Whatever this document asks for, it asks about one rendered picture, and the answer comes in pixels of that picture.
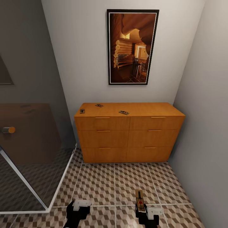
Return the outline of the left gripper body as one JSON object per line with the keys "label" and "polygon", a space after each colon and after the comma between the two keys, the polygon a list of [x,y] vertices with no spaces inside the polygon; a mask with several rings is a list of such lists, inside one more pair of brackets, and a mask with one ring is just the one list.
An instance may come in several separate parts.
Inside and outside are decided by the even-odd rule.
{"label": "left gripper body", "polygon": [[67,219],[70,219],[72,217],[76,218],[78,223],[81,219],[86,219],[87,216],[87,207],[81,206],[79,211],[73,211],[73,206],[69,206],[67,210]]}

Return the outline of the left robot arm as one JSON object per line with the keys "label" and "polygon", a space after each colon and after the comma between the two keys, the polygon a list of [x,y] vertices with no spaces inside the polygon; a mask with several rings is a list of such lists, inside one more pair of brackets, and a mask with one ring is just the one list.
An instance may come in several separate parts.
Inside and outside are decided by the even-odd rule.
{"label": "left robot arm", "polygon": [[90,213],[90,200],[75,200],[74,206],[72,201],[66,209],[68,219],[63,228],[77,228],[81,219],[86,219]]}

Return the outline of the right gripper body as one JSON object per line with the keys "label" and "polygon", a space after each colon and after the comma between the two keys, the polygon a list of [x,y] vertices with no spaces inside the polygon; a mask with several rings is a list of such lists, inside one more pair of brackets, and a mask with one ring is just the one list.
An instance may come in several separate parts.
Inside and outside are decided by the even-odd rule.
{"label": "right gripper body", "polygon": [[145,225],[145,228],[158,228],[157,225],[159,225],[159,215],[154,215],[154,219],[149,220],[146,212],[140,212],[138,221],[140,225]]}

